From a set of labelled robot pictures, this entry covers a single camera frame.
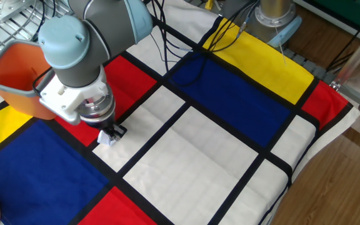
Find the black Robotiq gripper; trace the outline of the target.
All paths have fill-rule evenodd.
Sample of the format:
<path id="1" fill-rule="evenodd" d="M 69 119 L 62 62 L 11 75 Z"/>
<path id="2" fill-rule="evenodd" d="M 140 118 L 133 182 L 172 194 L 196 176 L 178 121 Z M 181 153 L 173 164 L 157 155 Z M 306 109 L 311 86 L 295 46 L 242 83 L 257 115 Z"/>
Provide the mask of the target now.
<path id="1" fill-rule="evenodd" d="M 114 117 L 88 119 L 87 125 L 99 130 L 108 129 L 109 138 L 112 141 L 119 141 L 128 131 L 124 126 L 115 124 Z"/>

